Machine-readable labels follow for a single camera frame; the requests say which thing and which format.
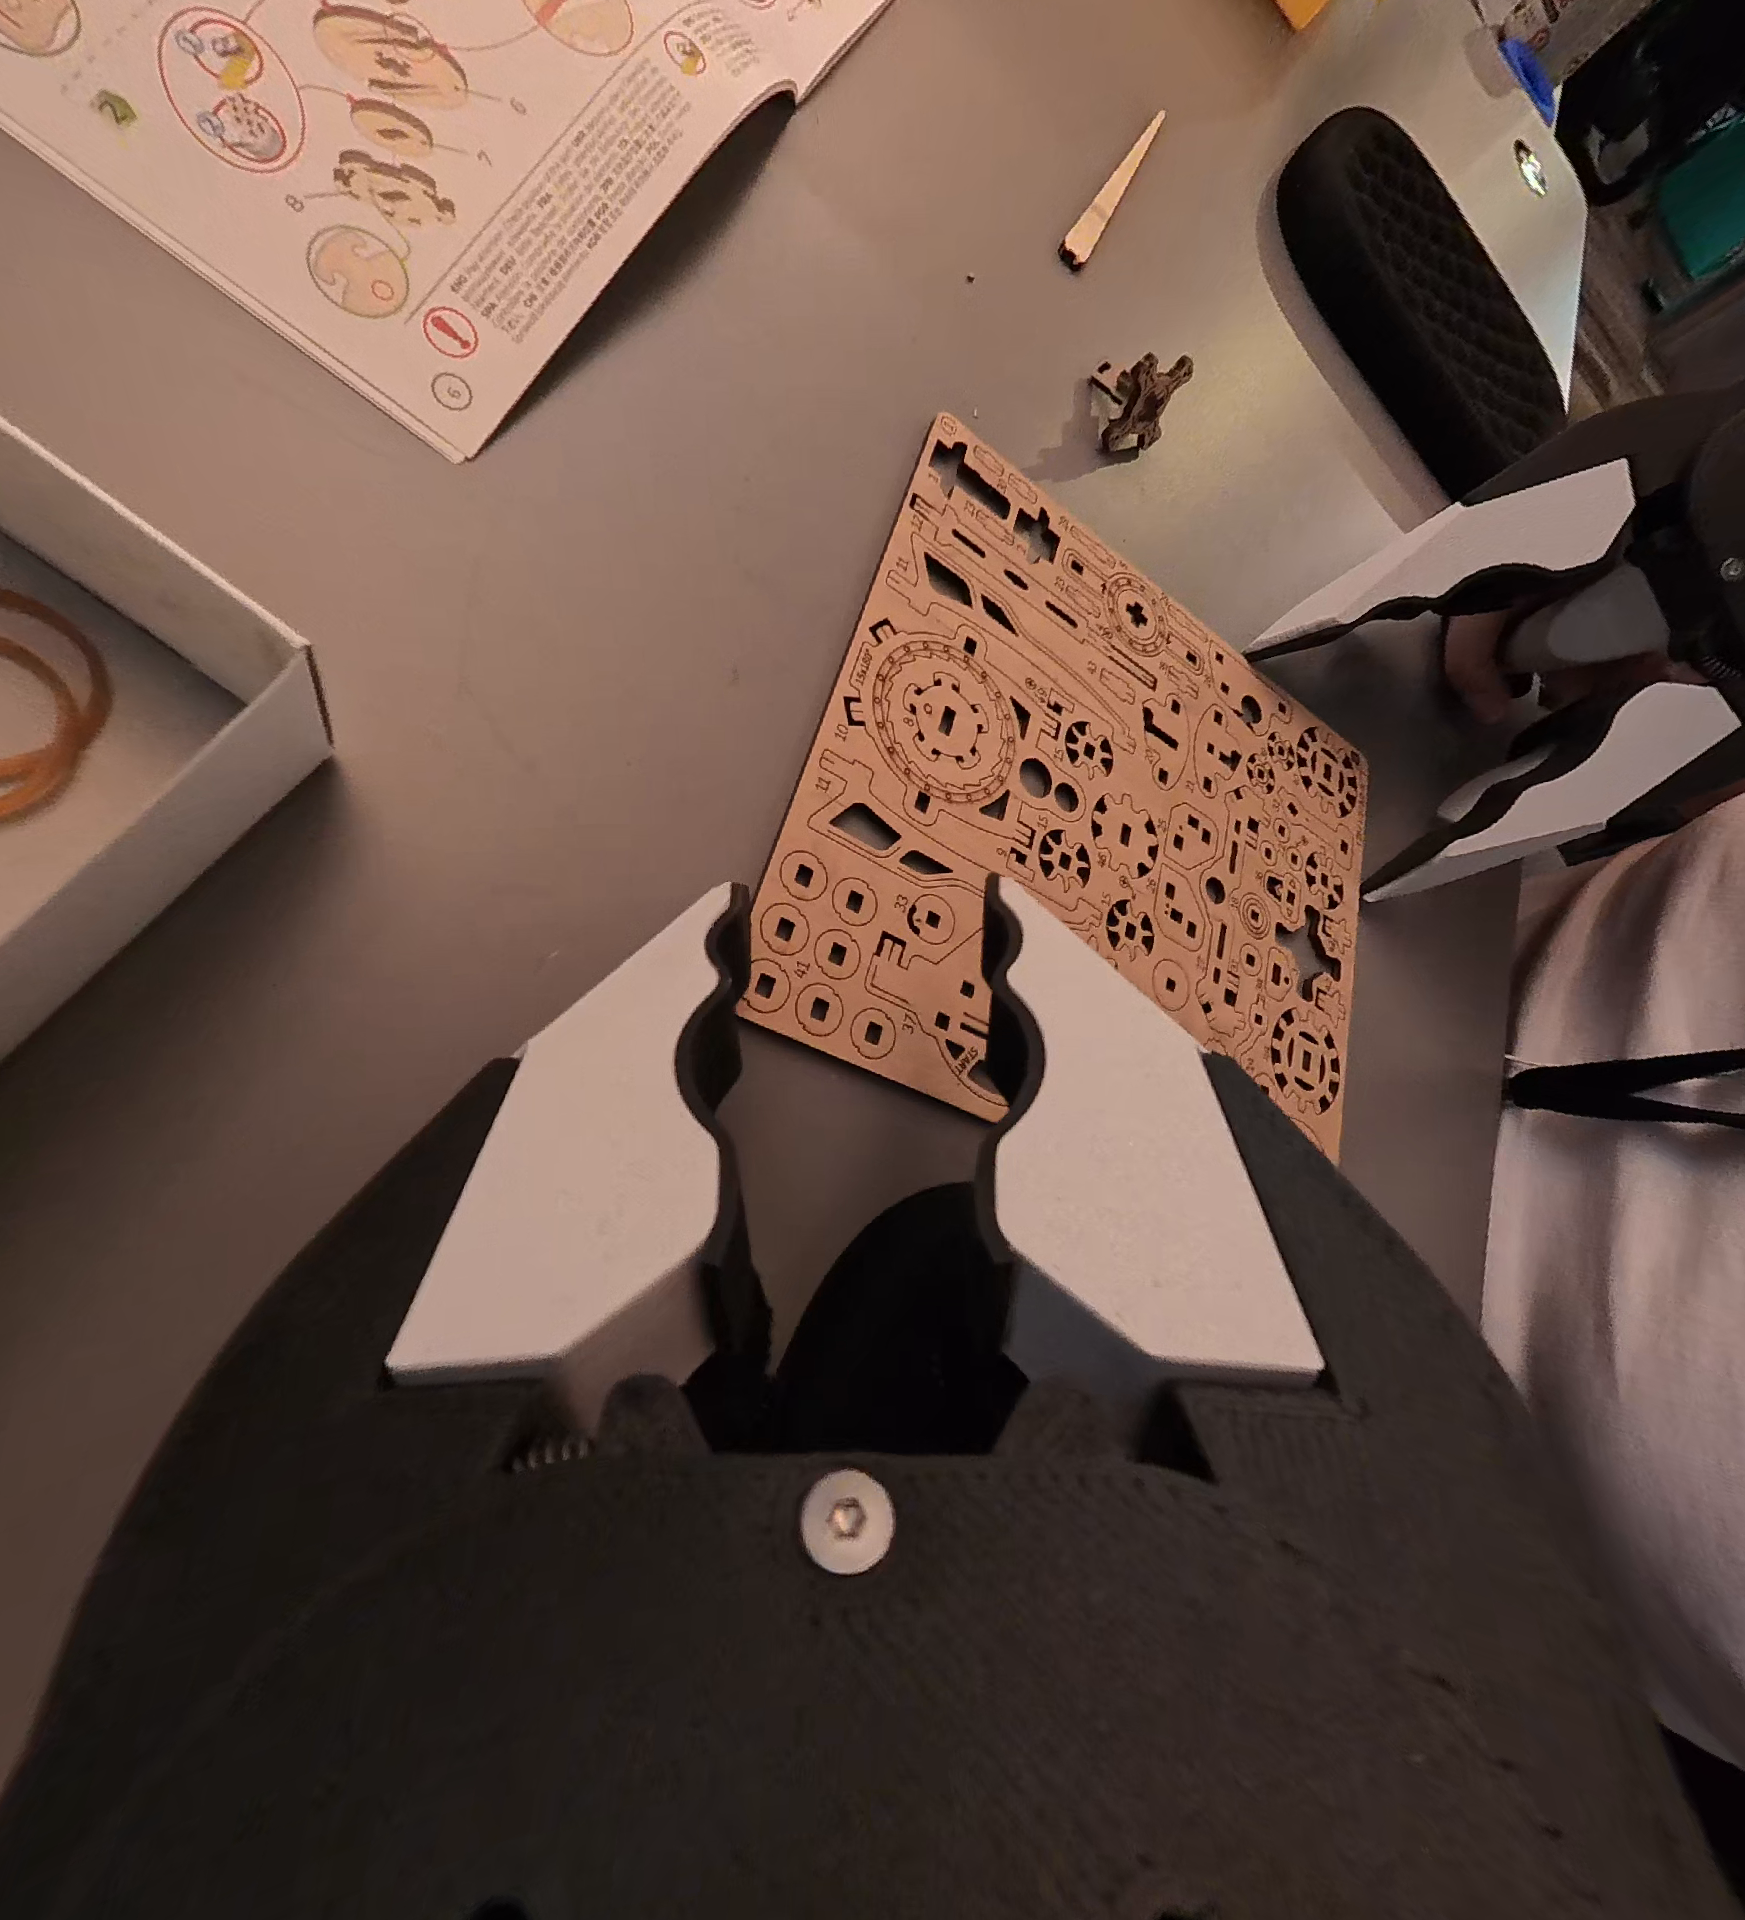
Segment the white cardboard box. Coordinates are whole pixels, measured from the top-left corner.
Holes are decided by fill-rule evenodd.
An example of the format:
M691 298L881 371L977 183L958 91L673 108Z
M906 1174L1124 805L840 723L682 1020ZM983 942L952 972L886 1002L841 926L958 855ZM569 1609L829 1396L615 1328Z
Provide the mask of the white cardboard box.
M0 415L0 585L97 647L116 704L77 775L0 822L0 1063L330 756L313 655L252 600ZM0 612L85 691L53 631ZM44 743L0 659L0 756Z

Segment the person's white shirt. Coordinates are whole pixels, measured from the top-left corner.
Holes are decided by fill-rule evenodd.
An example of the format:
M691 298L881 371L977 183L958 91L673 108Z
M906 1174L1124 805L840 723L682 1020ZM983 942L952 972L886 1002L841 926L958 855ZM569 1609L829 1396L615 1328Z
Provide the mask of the person's white shirt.
M1511 1068L1745 1051L1745 794L1620 852L1526 955ZM1484 1335L1669 1727L1745 1770L1745 1130L1511 1110Z

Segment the teal storage bin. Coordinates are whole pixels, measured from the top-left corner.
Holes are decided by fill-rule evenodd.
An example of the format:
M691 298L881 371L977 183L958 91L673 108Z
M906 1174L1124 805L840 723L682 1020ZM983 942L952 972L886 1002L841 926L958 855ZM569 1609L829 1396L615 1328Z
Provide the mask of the teal storage bin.
M1680 272L1701 282L1745 244L1745 120L1701 137L1665 172L1652 200Z

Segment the assembly instruction booklet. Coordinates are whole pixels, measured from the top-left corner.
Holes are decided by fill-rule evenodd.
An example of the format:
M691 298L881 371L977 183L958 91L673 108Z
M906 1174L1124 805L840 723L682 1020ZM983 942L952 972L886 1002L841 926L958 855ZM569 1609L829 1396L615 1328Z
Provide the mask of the assembly instruction booklet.
M0 3L0 129L452 461L883 3Z

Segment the thin wooden stick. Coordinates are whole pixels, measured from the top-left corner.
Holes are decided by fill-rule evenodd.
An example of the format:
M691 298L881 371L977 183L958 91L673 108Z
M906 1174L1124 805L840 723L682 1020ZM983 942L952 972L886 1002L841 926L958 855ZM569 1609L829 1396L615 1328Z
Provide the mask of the thin wooden stick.
M1147 128L1135 137L1125 157L1122 157L1073 227L1068 227L1065 236L1061 240L1058 256L1069 272L1079 272L1095 256L1098 240L1124 202L1128 186L1138 176L1138 168L1147 158L1147 152L1165 128L1165 120L1165 109L1157 109L1147 120Z

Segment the pile of tan rubber bands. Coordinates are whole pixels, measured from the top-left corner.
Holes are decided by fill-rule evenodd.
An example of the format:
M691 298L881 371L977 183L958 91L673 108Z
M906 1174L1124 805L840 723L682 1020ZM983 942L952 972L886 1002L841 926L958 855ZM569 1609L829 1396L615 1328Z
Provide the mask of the pile of tan rubber bands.
M0 628L0 661L44 682L53 707L53 726L44 743L0 756L0 822L13 822L41 810L77 775L78 761L112 712L116 682L89 633L44 600L0 585L0 612L53 631L85 668L85 691L77 692L51 659Z

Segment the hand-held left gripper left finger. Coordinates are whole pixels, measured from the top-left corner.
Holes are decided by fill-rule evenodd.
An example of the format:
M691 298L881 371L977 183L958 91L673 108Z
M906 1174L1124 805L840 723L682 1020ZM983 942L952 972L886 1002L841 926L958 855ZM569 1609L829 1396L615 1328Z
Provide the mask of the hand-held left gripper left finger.
M719 884L525 1042L386 1354L401 1381L682 1384L756 1362L737 1084L750 899Z

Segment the person's right hand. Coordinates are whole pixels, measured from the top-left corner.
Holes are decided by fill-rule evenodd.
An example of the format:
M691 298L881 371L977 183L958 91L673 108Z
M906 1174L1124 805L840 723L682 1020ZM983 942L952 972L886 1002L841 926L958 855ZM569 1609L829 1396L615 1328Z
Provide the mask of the person's right hand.
M1533 696L1535 675L1502 661L1511 610L1444 617L1441 668L1455 698L1481 725L1502 725Z

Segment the laser-cut plywood parts sheet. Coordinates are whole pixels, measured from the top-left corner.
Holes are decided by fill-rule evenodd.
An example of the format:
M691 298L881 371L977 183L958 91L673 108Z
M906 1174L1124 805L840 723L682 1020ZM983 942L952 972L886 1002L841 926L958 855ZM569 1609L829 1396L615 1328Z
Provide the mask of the laser-cut plywood parts sheet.
M941 414L753 899L741 1014L994 1122L1010 876L1329 1157L1369 763Z

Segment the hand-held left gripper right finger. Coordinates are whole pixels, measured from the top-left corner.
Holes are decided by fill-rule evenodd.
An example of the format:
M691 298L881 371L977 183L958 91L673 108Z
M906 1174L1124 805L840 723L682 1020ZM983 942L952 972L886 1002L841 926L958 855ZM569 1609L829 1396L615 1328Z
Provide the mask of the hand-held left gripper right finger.
M1168 1381L1311 1388L1325 1356L1193 1032L1010 876L987 884L983 976L1003 1354L1128 1419Z

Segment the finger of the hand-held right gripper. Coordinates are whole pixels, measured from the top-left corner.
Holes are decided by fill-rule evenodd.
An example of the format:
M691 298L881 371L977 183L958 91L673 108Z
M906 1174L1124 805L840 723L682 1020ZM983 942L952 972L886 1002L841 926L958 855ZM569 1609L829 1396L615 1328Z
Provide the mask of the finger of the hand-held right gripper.
M1426 829L1363 881L1363 900L1430 892L1576 844L1738 726L1718 691L1675 680L1562 707L1523 748L1439 801Z
M1277 659L1374 620L1511 606L1535 590L1587 582L1609 563L1632 508L1626 458L1489 502L1455 502L1277 617L1247 655Z

